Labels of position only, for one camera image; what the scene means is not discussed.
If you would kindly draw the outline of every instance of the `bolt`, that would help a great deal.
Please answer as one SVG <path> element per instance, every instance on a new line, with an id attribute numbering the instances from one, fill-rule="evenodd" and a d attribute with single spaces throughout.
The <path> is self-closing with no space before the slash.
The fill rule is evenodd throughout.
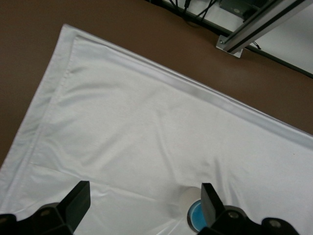
<path id="1" fill-rule="evenodd" d="M 7 220 L 8 220 L 7 218 L 1 218 L 1 219 L 0 219 L 0 224 L 1 224 L 1 223 L 5 223 Z"/>
<path id="2" fill-rule="evenodd" d="M 50 214 L 50 211 L 49 210 L 45 210 L 45 211 L 40 213 L 40 216 L 46 216 L 48 214 Z"/>
<path id="3" fill-rule="evenodd" d="M 229 215 L 230 218 L 233 218 L 233 219 L 238 219 L 239 218 L 238 213 L 236 213 L 234 211 L 229 212 L 228 215 Z"/>
<path id="4" fill-rule="evenodd" d="M 270 220 L 269 223 L 274 228 L 279 229 L 280 227 L 282 227 L 282 225 L 277 220 L 274 220 L 274 219 Z"/>

